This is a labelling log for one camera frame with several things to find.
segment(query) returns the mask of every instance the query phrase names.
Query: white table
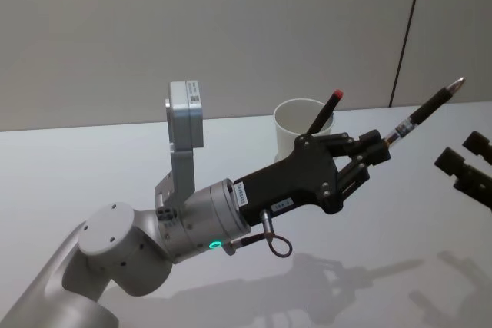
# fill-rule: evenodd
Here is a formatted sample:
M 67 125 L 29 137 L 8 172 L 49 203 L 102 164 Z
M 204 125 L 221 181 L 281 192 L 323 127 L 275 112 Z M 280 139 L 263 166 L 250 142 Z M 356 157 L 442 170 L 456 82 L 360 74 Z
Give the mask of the white table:
M 411 111 L 339 111 L 333 132 L 385 134 Z M 461 147 L 472 130 L 492 137 L 492 102 L 442 107 L 391 161 L 371 168 L 339 214 L 308 206 L 275 218 L 294 245 L 290 259 L 264 244 L 234 257 L 212 250 L 177 265 L 148 297 L 111 285 L 101 303 L 122 328 L 489 327 L 492 216 L 434 166 L 451 146 L 490 173 Z M 204 139 L 197 188 L 275 155 L 271 117 L 205 121 Z M 153 208 L 154 186 L 170 166 L 164 123 L 0 133 L 0 316 L 98 207 L 118 200 Z M 453 257 L 468 262 L 457 267 Z

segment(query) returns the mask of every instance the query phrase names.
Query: metal bracket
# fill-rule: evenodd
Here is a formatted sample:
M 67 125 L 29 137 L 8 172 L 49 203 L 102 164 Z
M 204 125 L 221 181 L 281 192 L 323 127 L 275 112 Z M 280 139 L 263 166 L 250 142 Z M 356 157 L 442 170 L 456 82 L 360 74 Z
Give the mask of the metal bracket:
M 178 209 L 194 193 L 193 149 L 203 147 L 203 111 L 198 81 L 169 84 L 166 99 L 172 171 L 155 187 L 155 208 Z

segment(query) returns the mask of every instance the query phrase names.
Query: white label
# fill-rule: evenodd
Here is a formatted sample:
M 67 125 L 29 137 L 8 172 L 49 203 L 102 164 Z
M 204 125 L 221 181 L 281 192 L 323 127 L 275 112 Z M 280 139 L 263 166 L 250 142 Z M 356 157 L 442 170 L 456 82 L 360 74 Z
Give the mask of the white label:
M 279 202 L 273 204 L 270 208 L 271 208 L 271 211 L 273 211 L 274 213 L 276 213 L 280 209 L 284 209 L 285 207 L 290 207 L 291 205 L 294 205 L 294 202 L 289 197 L 289 198 L 287 198 L 285 200 L 282 200 L 282 201 L 279 201 Z
M 198 83 L 196 81 L 186 81 L 188 88 L 188 100 L 190 104 L 200 103 L 200 91 L 198 90 Z
M 236 193 L 236 199 L 240 206 L 248 205 L 248 197 L 246 196 L 246 190 L 242 182 L 234 185 L 234 192 Z

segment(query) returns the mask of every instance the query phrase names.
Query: black pen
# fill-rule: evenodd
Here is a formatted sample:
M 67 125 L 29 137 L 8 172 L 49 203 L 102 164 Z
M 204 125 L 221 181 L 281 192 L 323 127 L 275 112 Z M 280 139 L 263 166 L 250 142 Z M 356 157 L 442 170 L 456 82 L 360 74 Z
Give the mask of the black pen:
M 385 138 L 387 146 L 390 147 L 401 138 L 411 133 L 419 124 L 428 119 L 441 105 L 449 101 L 453 95 L 463 86 L 464 77 L 459 78 L 449 86 L 440 89 L 432 98 L 421 105 L 414 113 L 402 121 Z
M 323 106 L 314 122 L 307 130 L 307 134 L 316 134 L 323 128 L 324 124 L 330 119 L 338 102 L 343 98 L 344 93 L 341 90 L 335 90 L 327 103 Z

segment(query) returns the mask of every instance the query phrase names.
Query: white cup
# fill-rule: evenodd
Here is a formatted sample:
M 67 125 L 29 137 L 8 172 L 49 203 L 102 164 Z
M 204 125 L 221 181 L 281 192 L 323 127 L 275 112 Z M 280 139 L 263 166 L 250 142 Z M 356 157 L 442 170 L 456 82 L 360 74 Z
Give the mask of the white cup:
M 323 106 L 320 101 L 297 98 L 284 101 L 275 108 L 274 121 L 278 148 L 275 161 L 281 161 L 290 155 L 294 150 L 295 138 L 306 133 Z M 330 134 L 333 123 L 334 116 L 331 115 L 323 128 L 313 136 Z

